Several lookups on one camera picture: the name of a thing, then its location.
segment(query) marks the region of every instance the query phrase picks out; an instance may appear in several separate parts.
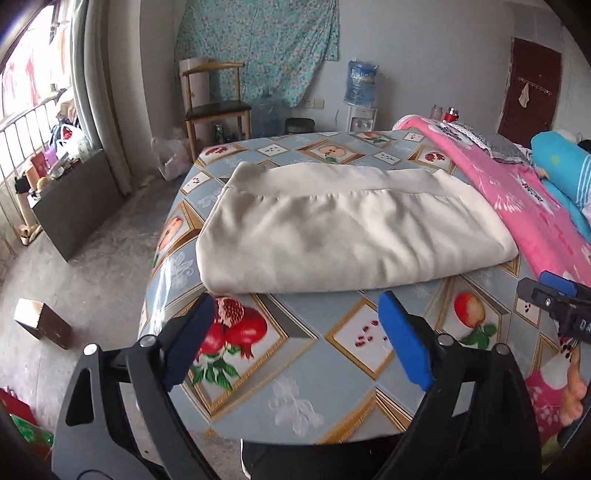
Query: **curtain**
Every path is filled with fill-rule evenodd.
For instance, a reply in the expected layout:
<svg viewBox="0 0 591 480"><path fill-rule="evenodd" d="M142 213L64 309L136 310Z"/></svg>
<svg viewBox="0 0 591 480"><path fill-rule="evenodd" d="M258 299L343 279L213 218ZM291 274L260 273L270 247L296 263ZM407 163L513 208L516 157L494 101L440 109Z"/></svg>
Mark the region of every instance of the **curtain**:
<svg viewBox="0 0 591 480"><path fill-rule="evenodd" d="M337 0L188 0L177 62L201 55L246 63L244 100L270 94L296 106L321 62L338 60ZM210 75L214 100L235 97L232 75Z"/></svg>
<svg viewBox="0 0 591 480"><path fill-rule="evenodd" d="M107 82L106 0L76 0L70 45L72 86L80 126L93 148L103 148L123 194L131 191L131 172L119 136Z"/></svg>

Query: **blue pillow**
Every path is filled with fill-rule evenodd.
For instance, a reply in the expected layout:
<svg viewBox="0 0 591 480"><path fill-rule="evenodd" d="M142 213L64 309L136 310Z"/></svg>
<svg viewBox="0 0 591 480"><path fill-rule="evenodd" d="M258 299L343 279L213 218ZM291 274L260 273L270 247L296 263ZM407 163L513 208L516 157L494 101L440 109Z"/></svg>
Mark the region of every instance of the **blue pillow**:
<svg viewBox="0 0 591 480"><path fill-rule="evenodd" d="M531 139L532 164L543 168L549 181L582 210L589 200L591 155L558 132L542 132Z"/></svg>
<svg viewBox="0 0 591 480"><path fill-rule="evenodd" d="M585 218L585 215L582 214L581 210L579 210L572 200L562 193L558 187L553 185L549 180L543 179L542 185L544 185L545 189L548 190L548 193L551 194L552 197L554 197L556 201L568 211L570 214L570 219L574 223L574 226L579 231L581 236L587 240L587 242L591 243L591 226L589 226L589 222Z"/></svg>

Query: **human hand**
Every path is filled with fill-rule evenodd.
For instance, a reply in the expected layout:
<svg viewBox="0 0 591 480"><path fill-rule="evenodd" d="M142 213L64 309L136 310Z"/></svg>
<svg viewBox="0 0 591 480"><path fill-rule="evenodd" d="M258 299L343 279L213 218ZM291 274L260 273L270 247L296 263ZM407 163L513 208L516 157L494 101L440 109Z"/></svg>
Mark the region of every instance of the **human hand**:
<svg viewBox="0 0 591 480"><path fill-rule="evenodd" d="M571 353L569 371L567 373L568 384L562 391L562 405L560 406L560 421L567 427L583 414L581 400L587 393L579 374L580 349L576 347Z"/></svg>

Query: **wooden chair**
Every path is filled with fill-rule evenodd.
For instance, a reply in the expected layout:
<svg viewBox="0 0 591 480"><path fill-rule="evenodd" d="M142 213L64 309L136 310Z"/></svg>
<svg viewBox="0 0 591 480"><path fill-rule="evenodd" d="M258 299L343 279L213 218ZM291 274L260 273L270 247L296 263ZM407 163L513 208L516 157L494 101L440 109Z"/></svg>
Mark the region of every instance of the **wooden chair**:
<svg viewBox="0 0 591 480"><path fill-rule="evenodd" d="M194 124L213 122L223 118L230 118L235 116L238 120L239 136L242 137L242 117L245 118L245 137L246 140L251 137L251 109L252 107L240 100L240 68L245 64L242 62L226 62L217 63L209 62L199 67L195 67L183 72L187 82L187 104L192 105L191 101L191 82L189 76L193 73L215 72L217 70L236 69L236 95L237 100L224 100L223 102L207 103L197 107L190 108L185 115L185 122L187 124L187 135L189 135L189 142L191 143L191 154L193 160L199 155L197 148L197 138L195 137Z"/></svg>

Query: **floral cloth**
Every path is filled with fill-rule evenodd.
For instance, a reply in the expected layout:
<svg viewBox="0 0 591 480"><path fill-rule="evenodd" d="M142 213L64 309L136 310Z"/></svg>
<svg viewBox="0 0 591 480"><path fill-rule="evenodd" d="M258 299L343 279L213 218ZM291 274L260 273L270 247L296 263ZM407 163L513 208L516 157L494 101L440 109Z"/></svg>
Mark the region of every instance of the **floral cloth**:
<svg viewBox="0 0 591 480"><path fill-rule="evenodd" d="M338 60L337 0L189 0L177 60L244 61L245 101L269 93L288 106L304 96L322 60ZM214 100L235 98L234 72L210 75Z"/></svg>
<svg viewBox="0 0 591 480"><path fill-rule="evenodd" d="M537 277L547 270L591 286L591 247L576 231L569 213L546 192L532 167L491 161L468 137L442 122L411 115L394 126L411 127L453 157L499 214Z"/></svg>

